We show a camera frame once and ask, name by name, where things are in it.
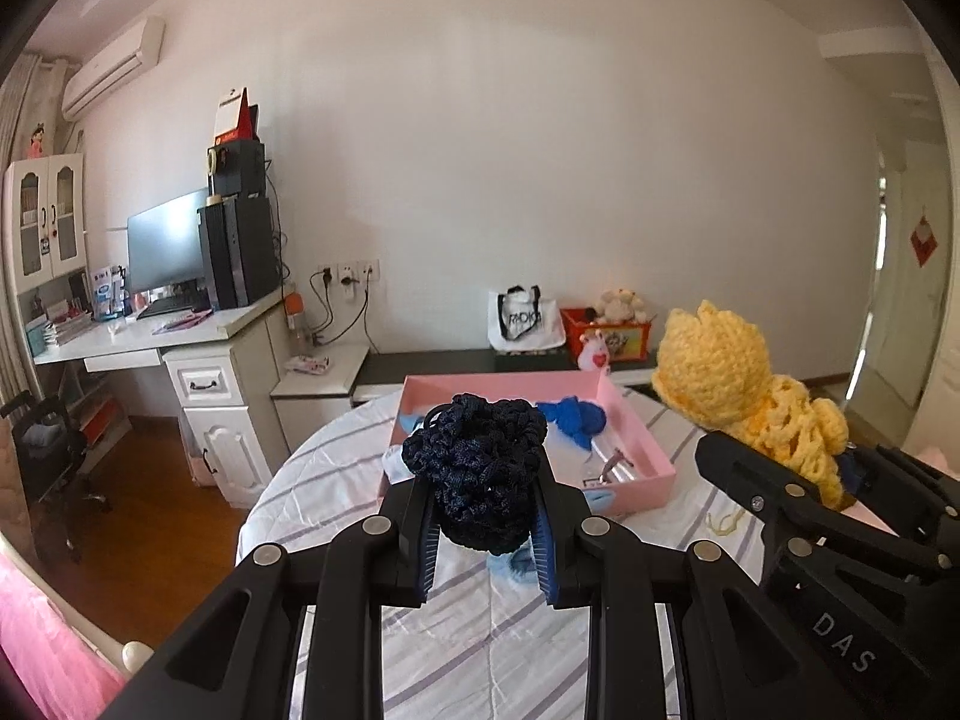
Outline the yellow knitted scrunchie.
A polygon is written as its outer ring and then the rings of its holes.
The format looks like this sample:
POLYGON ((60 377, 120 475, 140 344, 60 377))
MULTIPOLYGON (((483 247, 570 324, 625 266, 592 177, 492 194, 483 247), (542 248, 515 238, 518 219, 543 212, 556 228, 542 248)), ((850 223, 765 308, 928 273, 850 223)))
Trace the yellow knitted scrunchie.
POLYGON ((815 484, 839 509, 844 491, 836 457, 850 429, 828 398, 771 371, 765 337, 743 317, 701 301, 665 321, 652 388, 665 405, 705 431, 719 431, 815 484))

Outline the royal blue knitted scrunchie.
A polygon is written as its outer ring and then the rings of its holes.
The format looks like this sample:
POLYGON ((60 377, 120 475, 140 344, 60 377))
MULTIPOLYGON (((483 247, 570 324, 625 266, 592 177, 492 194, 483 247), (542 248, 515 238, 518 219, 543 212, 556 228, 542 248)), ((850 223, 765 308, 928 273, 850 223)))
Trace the royal blue knitted scrunchie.
POLYGON ((589 450, 592 439, 602 434, 607 427, 605 411, 592 401, 578 397, 565 397, 558 401, 539 401, 537 410, 544 418, 555 424, 579 449, 589 450))

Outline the navy knitted scrunchie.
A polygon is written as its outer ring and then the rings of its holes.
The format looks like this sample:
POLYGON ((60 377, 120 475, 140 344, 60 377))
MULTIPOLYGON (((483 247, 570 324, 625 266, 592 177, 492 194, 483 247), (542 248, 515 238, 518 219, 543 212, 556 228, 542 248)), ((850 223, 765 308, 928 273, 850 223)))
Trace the navy knitted scrunchie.
POLYGON ((413 478, 416 522, 469 550, 517 550, 532 535, 544 494, 544 415, 524 400, 471 394, 438 406, 446 453, 438 481, 413 478))

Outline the light blue fleece headband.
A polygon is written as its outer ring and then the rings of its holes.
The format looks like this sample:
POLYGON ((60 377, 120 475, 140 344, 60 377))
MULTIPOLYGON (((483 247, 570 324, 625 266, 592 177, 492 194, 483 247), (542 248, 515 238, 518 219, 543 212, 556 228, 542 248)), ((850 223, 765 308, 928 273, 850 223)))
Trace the light blue fleece headband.
POLYGON ((512 582, 534 585, 548 595, 558 587, 565 558, 563 551, 573 528, 588 515, 603 514, 613 504, 613 493, 602 488, 573 488, 560 484, 537 500, 532 535, 517 550, 489 554, 487 567, 493 575, 512 582))

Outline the clear plastic bag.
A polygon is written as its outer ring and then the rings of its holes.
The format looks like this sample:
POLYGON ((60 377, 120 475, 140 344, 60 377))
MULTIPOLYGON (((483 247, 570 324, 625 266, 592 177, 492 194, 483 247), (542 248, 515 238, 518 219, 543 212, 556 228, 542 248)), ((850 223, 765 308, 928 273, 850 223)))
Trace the clear plastic bag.
POLYGON ((583 483, 586 486, 633 483, 640 479, 635 463, 630 460, 615 442, 602 436, 590 441, 589 454, 583 466, 583 483))

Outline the pink bedding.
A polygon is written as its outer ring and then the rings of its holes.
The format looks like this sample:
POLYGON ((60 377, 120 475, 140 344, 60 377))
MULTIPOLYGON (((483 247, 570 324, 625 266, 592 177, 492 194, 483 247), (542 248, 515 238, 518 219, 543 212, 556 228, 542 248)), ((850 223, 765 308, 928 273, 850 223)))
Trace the pink bedding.
POLYGON ((44 718, 98 718, 132 676, 127 647, 60 596, 2 536, 2 650, 44 718))

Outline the pink cardboard box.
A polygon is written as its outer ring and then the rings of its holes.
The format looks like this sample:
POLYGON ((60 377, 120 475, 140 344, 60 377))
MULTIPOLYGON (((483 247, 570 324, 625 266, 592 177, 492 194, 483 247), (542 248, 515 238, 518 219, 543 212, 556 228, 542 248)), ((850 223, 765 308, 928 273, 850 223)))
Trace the pink cardboard box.
POLYGON ((459 376, 412 376, 404 382, 397 416, 389 442, 400 444, 410 432, 407 422, 431 408, 446 405, 460 394, 477 395, 487 401, 539 401, 578 397, 599 405, 607 415, 607 427, 599 436, 615 442, 635 463, 640 479, 633 483, 586 486, 583 466, 589 450, 579 449, 560 429, 547 421, 545 452, 553 476, 576 488, 602 488, 613 493, 613 504, 604 515, 636 514, 667 504, 674 488, 675 470, 664 450, 652 437, 643 418, 610 377, 602 372, 519 372, 519 374, 459 374, 459 376))

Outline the red storage box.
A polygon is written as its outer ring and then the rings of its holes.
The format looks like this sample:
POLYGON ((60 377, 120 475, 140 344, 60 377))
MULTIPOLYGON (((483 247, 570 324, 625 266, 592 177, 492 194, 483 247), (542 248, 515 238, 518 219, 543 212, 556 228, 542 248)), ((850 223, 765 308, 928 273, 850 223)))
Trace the red storage box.
POLYGON ((560 310, 563 327, 566 333, 566 349, 568 350, 569 360, 576 366, 581 343, 579 337, 592 328, 599 328, 607 337, 608 349, 610 349, 610 364, 620 364, 620 362, 651 362, 651 348, 649 348, 649 335, 651 335, 651 322, 646 323, 625 323, 625 325, 602 325, 592 321, 592 312, 585 307, 570 307, 560 310))

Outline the small pink white plush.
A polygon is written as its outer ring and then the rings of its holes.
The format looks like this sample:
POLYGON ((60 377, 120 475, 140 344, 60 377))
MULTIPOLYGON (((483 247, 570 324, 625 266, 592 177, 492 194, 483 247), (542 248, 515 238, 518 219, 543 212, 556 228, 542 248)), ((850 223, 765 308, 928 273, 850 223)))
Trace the small pink white plush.
POLYGON ((610 371, 610 349, 607 337, 599 328, 586 330, 580 337, 581 349, 576 358, 579 371, 610 371))

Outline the cream plush toy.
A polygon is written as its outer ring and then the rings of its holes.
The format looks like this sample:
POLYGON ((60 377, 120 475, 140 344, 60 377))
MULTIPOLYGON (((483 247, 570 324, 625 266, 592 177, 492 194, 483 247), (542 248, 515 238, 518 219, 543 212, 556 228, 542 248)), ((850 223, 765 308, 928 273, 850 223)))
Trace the cream plush toy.
POLYGON ((594 302, 592 321, 602 325, 625 325, 625 323, 646 323, 649 314, 646 302, 633 289, 609 289, 594 302))

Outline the low white side shelf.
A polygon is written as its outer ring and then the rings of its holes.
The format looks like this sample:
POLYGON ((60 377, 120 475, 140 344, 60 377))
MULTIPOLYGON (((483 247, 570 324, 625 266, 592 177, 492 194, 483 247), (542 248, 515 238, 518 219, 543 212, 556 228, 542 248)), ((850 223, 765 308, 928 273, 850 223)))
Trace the low white side shelf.
POLYGON ((288 449, 296 450, 322 426, 353 408, 353 390, 370 350, 334 344, 320 351, 313 372, 286 371, 270 392, 288 449))

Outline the white desk with drawers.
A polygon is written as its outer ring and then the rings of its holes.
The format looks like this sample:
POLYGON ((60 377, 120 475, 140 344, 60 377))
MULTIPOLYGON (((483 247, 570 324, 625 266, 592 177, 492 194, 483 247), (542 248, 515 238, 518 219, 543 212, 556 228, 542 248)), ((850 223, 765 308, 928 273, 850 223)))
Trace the white desk with drawers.
POLYGON ((166 332, 175 318, 127 319, 117 330, 96 323, 34 362, 80 361, 88 372, 162 367, 203 466, 229 505, 249 509, 290 453, 270 398, 290 351, 281 293, 166 332))

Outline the white shopping bag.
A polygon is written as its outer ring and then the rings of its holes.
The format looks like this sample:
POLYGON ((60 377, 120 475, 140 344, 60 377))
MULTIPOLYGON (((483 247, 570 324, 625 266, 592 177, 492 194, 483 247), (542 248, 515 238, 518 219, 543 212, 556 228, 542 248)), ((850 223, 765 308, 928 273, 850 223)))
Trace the white shopping bag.
POLYGON ((566 343, 562 314, 555 299, 545 298, 538 284, 520 284, 488 293, 488 343, 500 353, 535 353, 566 343))

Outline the orange capped bottle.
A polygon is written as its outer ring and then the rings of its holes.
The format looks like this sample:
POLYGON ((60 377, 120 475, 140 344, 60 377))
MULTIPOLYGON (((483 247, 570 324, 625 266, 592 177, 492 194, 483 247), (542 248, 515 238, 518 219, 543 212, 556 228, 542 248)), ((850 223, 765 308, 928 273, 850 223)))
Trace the orange capped bottle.
POLYGON ((290 291, 285 296, 283 307, 285 307, 286 325, 291 333, 291 344, 298 351, 298 355, 304 355, 309 348, 309 325, 306 322, 301 294, 298 291, 290 291))

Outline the black computer monitor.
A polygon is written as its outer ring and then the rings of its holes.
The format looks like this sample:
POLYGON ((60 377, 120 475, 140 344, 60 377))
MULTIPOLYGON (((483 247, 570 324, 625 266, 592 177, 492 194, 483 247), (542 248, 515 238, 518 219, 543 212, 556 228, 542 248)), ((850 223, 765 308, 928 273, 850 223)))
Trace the black computer monitor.
POLYGON ((128 218, 125 282, 130 293, 203 277, 199 210, 205 202, 205 190, 194 190, 128 218))

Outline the black computer tower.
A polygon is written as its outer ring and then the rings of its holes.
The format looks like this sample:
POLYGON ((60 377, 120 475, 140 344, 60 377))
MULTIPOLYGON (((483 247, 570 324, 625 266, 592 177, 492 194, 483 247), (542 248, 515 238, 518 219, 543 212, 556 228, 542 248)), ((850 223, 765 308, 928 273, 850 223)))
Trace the black computer tower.
POLYGON ((197 216, 203 282, 215 312, 247 307, 280 286, 267 197, 228 197, 197 216))

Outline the black box stack on tower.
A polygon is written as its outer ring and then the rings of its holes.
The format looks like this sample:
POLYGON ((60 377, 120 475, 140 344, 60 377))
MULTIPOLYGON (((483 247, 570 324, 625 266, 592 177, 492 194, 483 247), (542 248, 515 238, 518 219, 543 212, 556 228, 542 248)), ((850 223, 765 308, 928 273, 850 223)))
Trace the black box stack on tower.
POLYGON ((223 94, 215 112, 213 143, 206 150, 208 192, 228 197, 265 193, 265 146, 257 135, 259 106, 249 103, 247 88, 223 94))

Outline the white glass door cabinet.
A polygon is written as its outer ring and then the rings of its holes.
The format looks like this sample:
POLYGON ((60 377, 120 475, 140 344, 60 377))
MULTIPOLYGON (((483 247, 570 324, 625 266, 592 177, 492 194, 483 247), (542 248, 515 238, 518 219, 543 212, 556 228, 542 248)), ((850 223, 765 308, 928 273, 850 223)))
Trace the white glass door cabinet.
POLYGON ((82 153, 13 161, 3 224, 11 289, 21 296, 86 265, 82 153))

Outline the white air conditioner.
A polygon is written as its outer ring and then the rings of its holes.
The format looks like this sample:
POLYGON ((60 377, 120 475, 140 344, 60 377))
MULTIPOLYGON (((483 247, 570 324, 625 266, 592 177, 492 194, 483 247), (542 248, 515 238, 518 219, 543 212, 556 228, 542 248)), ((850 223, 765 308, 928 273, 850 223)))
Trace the white air conditioner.
POLYGON ((166 23, 159 16, 139 21, 70 76, 62 98, 65 121, 75 122, 98 101, 151 70, 159 61, 166 23))

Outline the wall power outlet strip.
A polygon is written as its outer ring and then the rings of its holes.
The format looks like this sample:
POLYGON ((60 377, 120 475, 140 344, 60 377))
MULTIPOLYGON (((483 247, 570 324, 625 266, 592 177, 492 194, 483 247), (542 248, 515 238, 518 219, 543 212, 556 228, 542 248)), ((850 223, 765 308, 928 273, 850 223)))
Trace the wall power outlet strip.
POLYGON ((354 262, 320 262, 316 266, 319 273, 329 271, 332 280, 336 283, 343 283, 350 280, 350 283, 356 284, 358 288, 371 286, 381 280, 381 263, 377 259, 355 260, 354 262))

